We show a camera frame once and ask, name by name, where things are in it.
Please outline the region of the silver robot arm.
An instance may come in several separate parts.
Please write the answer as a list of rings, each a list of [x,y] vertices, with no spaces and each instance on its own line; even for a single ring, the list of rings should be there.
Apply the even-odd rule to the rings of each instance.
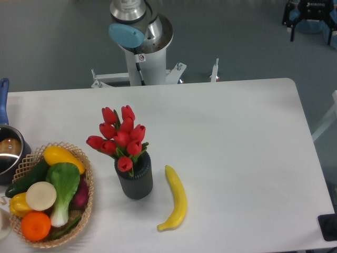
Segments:
[[[151,37],[146,34],[159,20],[157,1],[112,1],[110,38],[125,49],[138,49]],[[323,33],[327,45],[336,48],[336,1],[287,1],[282,25],[294,41],[295,31]]]

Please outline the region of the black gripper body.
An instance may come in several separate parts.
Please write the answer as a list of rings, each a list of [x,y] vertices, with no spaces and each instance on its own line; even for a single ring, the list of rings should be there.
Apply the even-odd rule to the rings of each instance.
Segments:
[[[332,1],[329,0],[301,0],[299,12],[305,20],[323,21],[330,18]]]

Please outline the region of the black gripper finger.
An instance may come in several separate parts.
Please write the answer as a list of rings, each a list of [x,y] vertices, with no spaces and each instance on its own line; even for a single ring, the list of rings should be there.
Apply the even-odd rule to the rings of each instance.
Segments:
[[[297,16],[291,19],[291,12],[297,11]],[[284,8],[282,25],[285,25],[290,30],[290,41],[294,41],[296,26],[305,18],[303,14],[304,7],[302,2],[287,2]]]
[[[327,45],[336,45],[336,10],[329,13],[328,23],[325,24],[325,41]]]

